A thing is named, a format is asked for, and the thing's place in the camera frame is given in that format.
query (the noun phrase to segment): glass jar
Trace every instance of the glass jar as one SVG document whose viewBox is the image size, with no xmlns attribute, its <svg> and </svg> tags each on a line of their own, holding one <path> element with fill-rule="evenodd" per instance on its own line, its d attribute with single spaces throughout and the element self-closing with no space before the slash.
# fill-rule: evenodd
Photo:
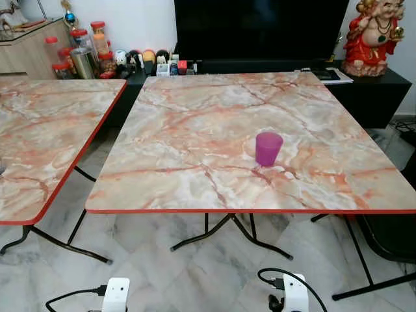
<svg viewBox="0 0 416 312">
<path fill-rule="evenodd" d="M 61 45 L 58 42 L 57 37 L 46 37 L 45 38 L 45 50 L 47 54 L 47 59 L 50 61 L 50 64 L 57 64 L 60 62 L 58 51 L 61 49 Z"/>
<path fill-rule="evenodd" d="M 74 50 L 73 47 L 63 47 L 61 50 L 58 51 L 59 59 L 61 62 L 67 62 L 70 65 L 70 70 L 74 76 L 77 75 L 77 68 L 73 64 L 73 60 L 71 58 L 71 51 Z"/>
<path fill-rule="evenodd" d="M 110 53 L 109 45 L 104 34 L 94 34 L 94 45 L 96 47 L 98 55 L 106 55 Z"/>
<path fill-rule="evenodd" d="M 98 55 L 99 58 L 99 70 L 101 75 L 103 75 L 103 77 L 108 77 L 110 75 L 110 73 L 116 73 L 116 62 L 113 59 L 113 55 L 112 52 L 107 53 L 107 54 L 99 54 Z"/>
<path fill-rule="evenodd" d="M 71 70 L 70 70 L 70 63 L 58 63 L 53 64 L 52 68 L 55 71 L 58 79 L 73 79 Z"/>
<path fill-rule="evenodd" d="M 71 32 L 71 36 L 75 42 L 75 47 L 91 47 L 94 48 L 91 37 L 86 29 L 75 29 Z"/>
<path fill-rule="evenodd" d="M 104 26 L 105 26 L 104 21 L 92 21 L 91 22 L 91 28 L 94 34 L 105 34 Z"/>
</svg>

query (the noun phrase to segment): television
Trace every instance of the television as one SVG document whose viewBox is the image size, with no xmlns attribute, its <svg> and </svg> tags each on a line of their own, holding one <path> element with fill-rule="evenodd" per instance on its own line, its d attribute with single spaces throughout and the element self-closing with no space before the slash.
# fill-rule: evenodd
<svg viewBox="0 0 416 312">
<path fill-rule="evenodd" d="M 187 60 L 323 60 L 349 0 L 175 0 Z"/>
</svg>

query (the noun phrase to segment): plastic cup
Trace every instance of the plastic cup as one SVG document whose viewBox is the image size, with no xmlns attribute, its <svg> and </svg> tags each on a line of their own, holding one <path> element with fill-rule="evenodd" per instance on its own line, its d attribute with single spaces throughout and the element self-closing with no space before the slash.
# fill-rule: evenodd
<svg viewBox="0 0 416 312">
<path fill-rule="evenodd" d="M 255 161 L 261 166 L 273 166 L 283 145 L 283 138 L 273 132 L 263 132 L 255 138 Z"/>
</svg>

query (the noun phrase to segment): statue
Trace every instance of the statue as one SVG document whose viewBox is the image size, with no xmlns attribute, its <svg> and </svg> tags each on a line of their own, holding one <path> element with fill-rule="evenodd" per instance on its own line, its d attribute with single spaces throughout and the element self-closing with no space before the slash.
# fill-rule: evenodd
<svg viewBox="0 0 416 312">
<path fill-rule="evenodd" d="M 75 14 L 71 12 L 71 3 L 68 0 L 62 0 L 60 5 L 62 5 L 66 10 L 64 16 L 65 25 L 68 26 L 70 31 L 78 28 L 79 20 L 75 17 Z"/>
<path fill-rule="evenodd" d="M 343 70 L 353 76 L 380 76 L 387 69 L 386 53 L 393 54 L 404 30 L 404 0 L 361 0 L 361 15 L 351 21 Z"/>
</svg>

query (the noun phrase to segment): white device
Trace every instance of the white device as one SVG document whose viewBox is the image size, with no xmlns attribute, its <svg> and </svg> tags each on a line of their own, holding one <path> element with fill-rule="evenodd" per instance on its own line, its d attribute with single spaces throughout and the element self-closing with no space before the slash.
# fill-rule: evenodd
<svg viewBox="0 0 416 312">
<path fill-rule="evenodd" d="M 156 70 L 156 76 L 169 77 L 170 67 L 169 64 L 158 64 Z"/>
<path fill-rule="evenodd" d="M 305 281 L 305 276 L 301 274 L 295 275 L 302 281 Z M 285 285 L 285 305 L 282 312 L 308 312 L 309 298 L 306 286 L 287 274 L 283 275 L 283 283 Z"/>
<path fill-rule="evenodd" d="M 111 278 L 105 291 L 101 312 L 126 312 L 130 279 Z"/>
</svg>

